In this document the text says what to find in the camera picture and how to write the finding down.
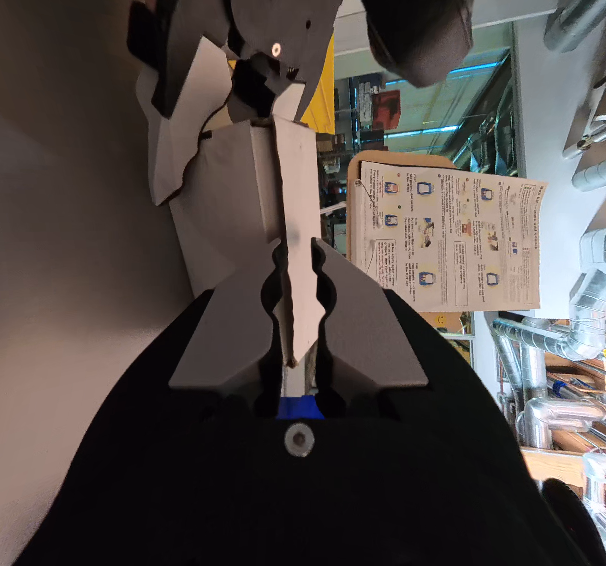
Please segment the silver duct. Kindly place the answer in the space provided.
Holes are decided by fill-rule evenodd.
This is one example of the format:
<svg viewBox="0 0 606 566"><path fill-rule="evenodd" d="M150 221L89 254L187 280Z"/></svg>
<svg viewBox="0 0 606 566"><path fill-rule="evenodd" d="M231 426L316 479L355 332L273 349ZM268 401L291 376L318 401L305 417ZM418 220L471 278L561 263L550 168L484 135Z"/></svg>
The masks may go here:
<svg viewBox="0 0 606 566"><path fill-rule="evenodd" d="M585 233L579 248L582 274L571 292L568 325L530 317L491 324L516 401L518 437L535 449L552 449L552 431L587 433L605 421L603 397L561 397L565 382L549 396L546 354L580 364L605 349L605 229Z"/></svg>
<svg viewBox="0 0 606 566"><path fill-rule="evenodd" d="M552 52L572 52L604 19L605 0L571 0L549 25L544 44Z"/></svg>

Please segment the glass sliding door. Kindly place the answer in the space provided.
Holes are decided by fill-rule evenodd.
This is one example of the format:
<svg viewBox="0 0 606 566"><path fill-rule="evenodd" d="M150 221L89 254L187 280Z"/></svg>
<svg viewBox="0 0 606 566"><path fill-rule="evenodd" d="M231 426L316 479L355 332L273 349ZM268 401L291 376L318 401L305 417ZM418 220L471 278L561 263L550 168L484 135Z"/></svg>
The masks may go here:
<svg viewBox="0 0 606 566"><path fill-rule="evenodd" d="M335 57L338 155L324 161L344 181L364 149L442 155L465 171L517 176L513 28L474 32L474 47L441 82L416 88L379 69L368 50Z"/></svg>

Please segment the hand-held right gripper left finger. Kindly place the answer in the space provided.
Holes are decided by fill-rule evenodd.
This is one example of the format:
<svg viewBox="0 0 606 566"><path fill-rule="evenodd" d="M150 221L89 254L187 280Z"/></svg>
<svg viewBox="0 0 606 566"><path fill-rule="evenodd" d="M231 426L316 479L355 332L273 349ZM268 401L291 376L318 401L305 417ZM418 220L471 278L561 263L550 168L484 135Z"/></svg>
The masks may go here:
<svg viewBox="0 0 606 566"><path fill-rule="evenodd" d="M213 290L169 387L237 395L261 417L278 414L290 359L287 249L277 238Z"/></svg>

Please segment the wooden shelf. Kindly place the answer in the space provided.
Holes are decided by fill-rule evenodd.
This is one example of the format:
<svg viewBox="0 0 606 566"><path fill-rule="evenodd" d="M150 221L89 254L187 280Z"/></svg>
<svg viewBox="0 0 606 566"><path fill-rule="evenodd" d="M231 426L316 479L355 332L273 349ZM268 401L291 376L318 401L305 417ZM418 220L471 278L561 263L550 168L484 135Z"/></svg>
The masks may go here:
<svg viewBox="0 0 606 566"><path fill-rule="evenodd" d="M585 486L584 462L581 453L521 447L526 469L537 481L559 479L569 486Z"/></svg>

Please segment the yellow plastic bin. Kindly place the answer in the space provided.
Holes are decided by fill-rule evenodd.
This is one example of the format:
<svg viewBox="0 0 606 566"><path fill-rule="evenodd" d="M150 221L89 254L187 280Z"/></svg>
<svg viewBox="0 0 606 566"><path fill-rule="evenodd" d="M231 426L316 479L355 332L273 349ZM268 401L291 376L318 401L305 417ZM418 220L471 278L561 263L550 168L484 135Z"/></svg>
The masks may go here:
<svg viewBox="0 0 606 566"><path fill-rule="evenodd" d="M335 36L332 35L319 83L300 122L318 134L335 134Z"/></svg>

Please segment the blue plastic bin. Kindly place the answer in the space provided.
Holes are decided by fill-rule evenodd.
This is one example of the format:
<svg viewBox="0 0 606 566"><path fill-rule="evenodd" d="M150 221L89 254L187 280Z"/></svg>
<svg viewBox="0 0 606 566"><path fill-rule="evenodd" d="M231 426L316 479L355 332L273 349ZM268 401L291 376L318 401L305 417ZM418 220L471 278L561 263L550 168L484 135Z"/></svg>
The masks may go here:
<svg viewBox="0 0 606 566"><path fill-rule="evenodd" d="M315 395L283 396L279 399L277 420L323 420Z"/></svg>

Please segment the white cardboard box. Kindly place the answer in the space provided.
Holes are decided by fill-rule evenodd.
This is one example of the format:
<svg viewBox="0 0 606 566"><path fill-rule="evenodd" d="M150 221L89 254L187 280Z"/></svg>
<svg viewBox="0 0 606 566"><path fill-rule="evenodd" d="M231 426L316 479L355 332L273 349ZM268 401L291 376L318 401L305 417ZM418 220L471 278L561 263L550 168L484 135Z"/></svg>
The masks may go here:
<svg viewBox="0 0 606 566"><path fill-rule="evenodd" d="M287 247L292 357L318 338L312 239L321 236L316 133L273 118L214 130L169 201L194 297L214 288L280 238Z"/></svg>

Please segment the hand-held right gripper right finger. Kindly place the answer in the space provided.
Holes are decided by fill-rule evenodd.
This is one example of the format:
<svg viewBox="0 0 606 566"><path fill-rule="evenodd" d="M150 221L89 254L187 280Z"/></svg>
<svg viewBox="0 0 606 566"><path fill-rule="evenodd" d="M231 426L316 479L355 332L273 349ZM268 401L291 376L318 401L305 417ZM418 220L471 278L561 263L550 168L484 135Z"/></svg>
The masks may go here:
<svg viewBox="0 0 606 566"><path fill-rule="evenodd" d="M323 240L312 239L319 323L314 378L325 417L384 391L418 389L428 378L381 286Z"/></svg>

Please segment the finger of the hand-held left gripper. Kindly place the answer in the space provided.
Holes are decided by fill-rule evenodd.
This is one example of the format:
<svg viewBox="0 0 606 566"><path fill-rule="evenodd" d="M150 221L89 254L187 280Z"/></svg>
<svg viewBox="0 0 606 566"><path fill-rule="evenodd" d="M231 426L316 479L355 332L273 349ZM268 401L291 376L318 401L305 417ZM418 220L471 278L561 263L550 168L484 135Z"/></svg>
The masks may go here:
<svg viewBox="0 0 606 566"><path fill-rule="evenodd" d="M158 80L157 71L143 65L136 81L136 97L148 124L148 185L155 206L181 189L184 171L198 154L201 130L225 106L232 86L225 52L206 37L199 42L171 118L152 104Z"/></svg>
<svg viewBox="0 0 606 566"><path fill-rule="evenodd" d="M264 81L244 80L233 86L227 99L232 124L271 124L276 118L294 122L305 85L290 84L276 94Z"/></svg>

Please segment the white instruction board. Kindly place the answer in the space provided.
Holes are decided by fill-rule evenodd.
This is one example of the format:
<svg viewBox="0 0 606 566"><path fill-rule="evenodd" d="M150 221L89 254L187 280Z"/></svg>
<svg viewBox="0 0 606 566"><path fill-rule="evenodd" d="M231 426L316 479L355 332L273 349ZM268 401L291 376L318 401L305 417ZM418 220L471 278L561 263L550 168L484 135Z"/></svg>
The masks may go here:
<svg viewBox="0 0 606 566"><path fill-rule="evenodd" d="M417 312L541 306L547 183L361 163L353 264Z"/></svg>

